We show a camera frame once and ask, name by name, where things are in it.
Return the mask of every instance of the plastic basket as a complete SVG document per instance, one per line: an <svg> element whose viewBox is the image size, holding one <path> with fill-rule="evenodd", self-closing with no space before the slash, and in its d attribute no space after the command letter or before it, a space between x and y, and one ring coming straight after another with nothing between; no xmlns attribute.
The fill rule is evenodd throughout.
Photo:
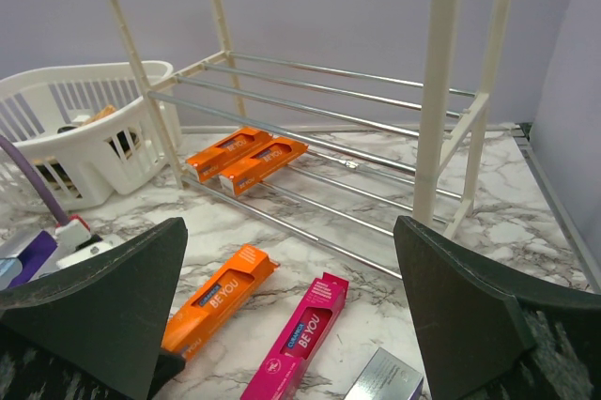
<svg viewBox="0 0 601 400"><path fill-rule="evenodd" d="M151 82L173 72L161 61L146 61L144 67ZM116 108L112 114L64 131L110 104ZM161 112L178 146L181 131L175 106L161 104ZM15 143L69 210L100 205L114 191L130 193L166 163L128 63L34 69L0 81L0 133ZM19 209L45 210L3 151L0 199Z"/></svg>

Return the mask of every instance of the metal rod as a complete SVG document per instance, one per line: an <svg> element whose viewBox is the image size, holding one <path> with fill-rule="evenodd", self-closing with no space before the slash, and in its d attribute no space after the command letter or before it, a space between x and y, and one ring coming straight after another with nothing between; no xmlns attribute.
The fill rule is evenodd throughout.
<svg viewBox="0 0 601 400"><path fill-rule="evenodd" d="M375 175L377 177L386 177L394 182L400 182L402 184L407 184L409 186L414 186L415 181L411 179L404 179L403 177L398 177L393 175L392 173L382 172L381 170L376 170L375 168L370 167L364 163L354 162L354 161L346 161L344 159L336 158L330 154L320 153L318 151L308 150L307 154L310 156L315 156L317 158L325 159L326 161L336 162L345 167L347 170L353 172L361 172L366 173L367 175ZM444 189L436 189L436 192L440 196L446 196L448 198L453 198L454 200L461 200L461 195L459 193L446 191Z"/></svg>
<svg viewBox="0 0 601 400"><path fill-rule="evenodd" d="M394 208L403 209L406 212L413 212L413 208L411 206L403 205L402 203L397 203L393 200L389 200L386 197L376 195L375 193L371 193L368 191L364 191L363 189L359 189L358 187L349 186L348 184L345 184L343 182L334 181L333 179L329 179L328 177L323 177L322 175L318 175L316 173L307 172L306 170L303 170L298 167L294 167L292 165L288 165L287 168L289 170L292 170L295 173L304 175L304 176L314 179L316 181L323 182L324 184L328 184L330 186L337 187L339 189L342 189L343 191L356 193L357 195L379 201L380 203L384 203L384 204L392 206ZM447 221L444 220L442 217L437 217L437 216L434 216L434 221L439 222L439 223L447 223Z"/></svg>
<svg viewBox="0 0 601 400"><path fill-rule="evenodd" d="M393 100L390 98L378 97L378 96L369 95L366 93L354 92L351 90L343 90L341 88L330 87L327 85L306 83L304 81L297 81L295 79L283 78L280 76L273 76L273 75L270 75L267 73L261 73L258 71L249 71L247 69L230 69L229 67L224 67L221 65L214 65L214 64L205 64L204 67L207 70L212 69L213 71L219 71L219 72L223 72L223 73L235 73L235 74L239 74L241 76L247 76L249 78L262 79L264 81L267 81L270 83L275 83L275 84L290 85L292 87L306 88L308 90L314 90L316 92L332 93L334 95L343 95L346 97L359 98L360 100L381 102L384 104L390 104L392 106L404 107L406 109L411 109L414 111L422 110L422 105L416 104L414 102ZM452 117L452 118L460 118L461 114L459 114L457 112L447 112L447 116Z"/></svg>
<svg viewBox="0 0 601 400"><path fill-rule="evenodd" d="M282 187L274 186L272 184L269 184L266 181L263 181L262 185L264 187L266 187L268 190L271 190L273 192L277 192L277 193L279 193L279 194L281 194L283 196L287 196L288 198L291 198L294 201L297 201L299 203L304 203L304 204L311 205L311 206L314 206L316 208L319 208L321 210L328 211L329 213L337 215L338 217L342 217L343 219L347 219L347 220L350 220L351 222L361 224L361 225L363 225L363 226L365 226L365 227L367 227L369 229L372 229L372 230L374 230L374 231L376 231L376 232L378 232L380 234L383 234L384 236L388 236L389 238L393 237L393 232L392 231L388 231L388 230L386 230L384 228L380 228L379 226L376 226L376 225L371 224L369 222L364 222L363 220L358 219L357 217L353 217L352 215L348 215L345 212L342 212L340 210L336 210L334 208L330 208L329 206L323 205L323 204L321 204L321 203L319 203L319 202L317 202L315 200L312 200L311 198L307 198L306 196L299 195L297 193L294 193L294 192L289 191L288 189L284 189Z"/></svg>
<svg viewBox="0 0 601 400"><path fill-rule="evenodd" d="M320 67L318 65L303 64L301 62L291 62L284 59L278 59L275 57L264 57L260 55L242 54L242 53L231 53L232 57L240 60L250 60L253 62L264 62L266 64L284 65L293 69L306 69L308 71L316 71L318 73L335 74L337 76L345 76L347 78L364 79L368 81L381 81L384 83L403 85L406 87L424 88L422 83L414 83L412 81L404 81L402 79L389 78L386 76L377 76L376 74L359 73L357 71L349 71L346 69L332 69L328 67ZM458 90L451 88L449 93L459 95L462 97L474 98L475 92L469 92L468 90Z"/></svg>
<svg viewBox="0 0 601 400"><path fill-rule="evenodd" d="M240 123L242 125L251 126L253 128L257 128L263 131L272 132L274 134L282 135L284 137L288 137L290 139L298 140L299 142L304 142L308 145L315 145L322 148L329 149L331 151L337 151L341 154L346 154L352 158L361 159L362 161L368 161L372 163L376 163L378 165L382 165L387 168L392 168L393 170L398 170L401 173L405 173L407 175L415 176L415 167L408 165L406 163L393 161L392 159L383 158L381 156L366 153L364 151L360 151L359 149L351 148L350 146L344 146L335 144L333 142L328 142L326 140L317 139L310 135L301 134L298 132L289 131L285 128L280 128L279 126L273 126L263 121L253 120L251 118L247 118L245 116L240 116L236 114L230 114L225 111L220 111L218 109L213 109L212 107L203 106L201 104L196 104L191 101L182 100L179 98L175 98L169 95L164 95L163 93L158 92L148 92L148 95L155 100L161 100L168 102L170 104L178 104L181 106L190 107L192 109L196 109L198 111L204 112L205 114L220 116L221 118L225 118L226 120L231 120L235 123Z"/></svg>
<svg viewBox="0 0 601 400"><path fill-rule="evenodd" d="M266 104L272 104L275 106L282 106L295 111L301 111L307 114L326 116L328 118L334 118L337 120L348 121L349 123L355 123L369 128L374 128L380 131L393 132L395 134L404 135L405 137L418 138L420 134L417 131L404 130L403 128L397 128L393 125L387 125L386 123L379 123L377 121L367 120L354 115L341 114L339 112L329 111L327 109L320 109L318 107L309 106L307 104L301 104L295 101L281 100L275 97L268 97L267 95L260 95L258 93L248 92L246 90L240 90L234 87L228 87L226 85L219 85L214 83L208 83L206 81L200 81L199 79L186 78L178 76L177 80L183 84L198 85L200 87L215 90L217 92L229 93L235 96L248 98L249 100L256 100L259 102L265 102Z"/></svg>
<svg viewBox="0 0 601 400"><path fill-rule="evenodd" d="M210 195L213 195L213 196L219 198L220 200L225 201L225 203L228 203L230 205L244 209L247 212L254 215L255 217L258 217L260 219L267 220L268 222L277 224L278 226L284 228L287 231L290 231L292 234L295 234L295 235L299 236L300 238L304 238L306 240L309 240L312 243L320 245L320 246L327 248L333 252L342 254L356 262L364 264L365 266L367 266L371 269L375 269L375 270L385 273L389 276L392 276L396 280L403 281L403 277L401 276L400 273L397 273L396 271L387 269L386 267L381 266L380 264L378 264L375 261L372 261L371 259L367 259L366 257L363 257L360 254L353 253L350 250L347 250L346 248L341 247L340 245L337 245L333 242L330 242L329 240L326 240L324 238L316 236L315 234L309 233L308 231L298 228L294 224L291 224L291 223L285 222L283 220L277 219L275 217L272 217L267 212L264 212L260 209L257 209L252 206L249 206L245 203L242 203L241 201L239 201L235 198L232 198L231 196L228 196L221 192L217 192L217 191L211 189L210 187L207 187L207 186L201 184L200 182L195 180L193 177L185 176L184 179L186 180L186 182L188 184L190 184L191 186L194 186L196 189L198 189L202 192L209 193Z"/></svg>

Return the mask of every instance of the marble countertop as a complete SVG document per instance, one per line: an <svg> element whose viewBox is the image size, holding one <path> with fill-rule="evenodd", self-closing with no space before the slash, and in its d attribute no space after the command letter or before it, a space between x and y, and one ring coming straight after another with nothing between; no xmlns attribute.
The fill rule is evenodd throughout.
<svg viewBox="0 0 601 400"><path fill-rule="evenodd" d="M220 137L186 135L180 153L190 155ZM339 132L320 134L320 138L415 162L416 143L396 136ZM442 188L461 192L466 160L467 149L462 147L440 178ZM382 184L381 180L349 173L311 156L303 156L294 164L399 202L411 201L408 187ZM270 182L387 229L392 229L399 214L395 208L340 192L288 170L275 174ZM260 186L253 188L244 201L398 270L393 241L386 236L275 196ZM450 217L454 207L453 200L439 200L437 213ZM6 210L6 206L0 209L1 239L31 223L54 226L48 214ZM156 397L160 400L238 399L309 284L324 271L350 281L347 306L316 354L296 398L344 398L380 346L424 372L401 283L290 237L213 197L193 190L179 191L167 169L132 195L114 195L105 205L81 211L81 215L99 234L122 238L132 238L169 217L184 218L189 241L172 312L244 243L265 250L281 264L186 370L165 386ZM473 216L462 223L455 240L533 276L578 289L587 287L578 261L509 131L486 135L476 208ZM430 398L427 392L424 398Z"/></svg>

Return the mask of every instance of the pink box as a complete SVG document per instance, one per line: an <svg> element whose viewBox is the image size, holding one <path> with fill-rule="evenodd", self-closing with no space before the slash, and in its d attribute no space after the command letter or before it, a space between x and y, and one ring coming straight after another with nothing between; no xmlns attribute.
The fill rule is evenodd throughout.
<svg viewBox="0 0 601 400"><path fill-rule="evenodd" d="M286 323L240 400L291 400L302 377L345 307L348 281L324 273Z"/></svg>

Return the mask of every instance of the black plastic piece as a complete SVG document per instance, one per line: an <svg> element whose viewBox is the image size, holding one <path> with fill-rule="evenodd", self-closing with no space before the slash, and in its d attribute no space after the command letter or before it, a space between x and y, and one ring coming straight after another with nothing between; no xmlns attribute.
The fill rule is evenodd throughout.
<svg viewBox="0 0 601 400"><path fill-rule="evenodd" d="M157 359L157 365L154 368L154 376L150 383L148 398L154 397L167 381L171 380L185 368L186 359L183 356L161 348L159 351L159 358Z"/></svg>
<svg viewBox="0 0 601 400"><path fill-rule="evenodd" d="M78 127L75 125L65 125L65 126L61 126L56 133L57 134L62 134L63 132L69 132L69 131L73 131L76 130Z"/></svg>
<svg viewBox="0 0 601 400"><path fill-rule="evenodd" d="M0 324L2 400L126 400L75 364Z"/></svg>
<svg viewBox="0 0 601 400"><path fill-rule="evenodd" d="M394 242L433 400L601 398L601 297L400 217Z"/></svg>
<svg viewBox="0 0 601 400"><path fill-rule="evenodd" d="M1 323L110 389L146 399L187 237L183 220L169 219L110 252L2 291Z"/></svg>
<svg viewBox="0 0 601 400"><path fill-rule="evenodd" d="M93 234L91 238L89 238L84 243L81 243L77 247L75 247L75 251L78 252L82 248L85 248L88 245L92 245L93 243L98 243L98 242L102 242L102 238L98 234Z"/></svg>

